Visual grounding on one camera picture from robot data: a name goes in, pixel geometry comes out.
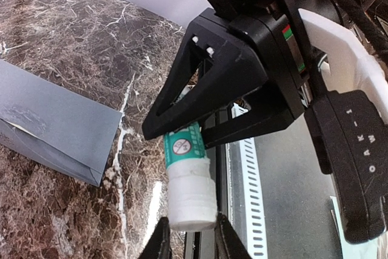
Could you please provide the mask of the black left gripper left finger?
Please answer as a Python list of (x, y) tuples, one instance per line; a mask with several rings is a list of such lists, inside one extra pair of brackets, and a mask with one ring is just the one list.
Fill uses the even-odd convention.
[(161, 217), (139, 259), (171, 259), (170, 226), (167, 217)]

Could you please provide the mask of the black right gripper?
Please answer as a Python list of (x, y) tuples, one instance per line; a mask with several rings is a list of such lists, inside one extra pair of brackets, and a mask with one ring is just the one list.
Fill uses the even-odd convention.
[[(146, 140), (249, 93), (247, 113), (202, 131), (205, 148), (284, 130), (304, 112), (299, 90), (309, 77), (311, 44), (295, 0), (207, 1), (215, 10), (205, 9), (187, 27), (142, 124)], [(258, 90), (267, 75), (277, 89)]]

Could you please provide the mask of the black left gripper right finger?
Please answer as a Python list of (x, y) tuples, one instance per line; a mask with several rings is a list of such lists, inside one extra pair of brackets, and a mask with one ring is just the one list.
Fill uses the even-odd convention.
[(251, 259), (228, 218), (218, 213), (215, 225), (216, 258)]

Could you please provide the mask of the green white glue stick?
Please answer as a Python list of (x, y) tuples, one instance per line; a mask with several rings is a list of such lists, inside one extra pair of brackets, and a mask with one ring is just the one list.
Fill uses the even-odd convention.
[(213, 229), (218, 207), (200, 126), (193, 123), (163, 137), (168, 176), (168, 219), (180, 232)]

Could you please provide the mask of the grey-blue paper envelope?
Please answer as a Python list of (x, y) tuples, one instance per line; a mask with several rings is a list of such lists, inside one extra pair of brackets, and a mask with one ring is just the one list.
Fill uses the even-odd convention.
[(1, 144), (94, 186), (121, 114), (1, 61)]

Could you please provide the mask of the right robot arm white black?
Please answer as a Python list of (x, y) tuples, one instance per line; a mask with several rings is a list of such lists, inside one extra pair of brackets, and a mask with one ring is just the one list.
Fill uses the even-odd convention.
[(166, 82), (143, 124), (152, 140), (203, 123), (238, 99), (250, 110), (203, 130), (207, 148), (288, 128), (304, 113), (301, 89), (325, 92), (300, 9), (358, 26), (387, 61), (387, 35), (367, 16), (387, 0), (207, 0), (187, 27)]

